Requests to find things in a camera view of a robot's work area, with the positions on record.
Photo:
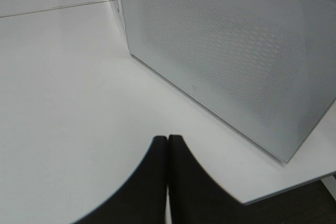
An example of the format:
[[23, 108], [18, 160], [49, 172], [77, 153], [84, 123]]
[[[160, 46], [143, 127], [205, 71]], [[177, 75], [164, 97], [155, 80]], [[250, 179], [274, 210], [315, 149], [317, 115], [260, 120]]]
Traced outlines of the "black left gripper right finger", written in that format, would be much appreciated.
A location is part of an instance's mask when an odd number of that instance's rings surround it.
[[265, 223], [221, 188], [180, 135], [168, 139], [168, 187], [173, 223]]

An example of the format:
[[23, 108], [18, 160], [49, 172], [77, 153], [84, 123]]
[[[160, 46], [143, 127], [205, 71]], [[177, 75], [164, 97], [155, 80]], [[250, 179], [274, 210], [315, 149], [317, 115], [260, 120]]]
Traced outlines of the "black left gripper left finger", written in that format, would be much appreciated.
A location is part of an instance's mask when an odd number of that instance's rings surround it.
[[167, 138], [155, 136], [126, 182], [76, 223], [165, 223], [166, 196]]

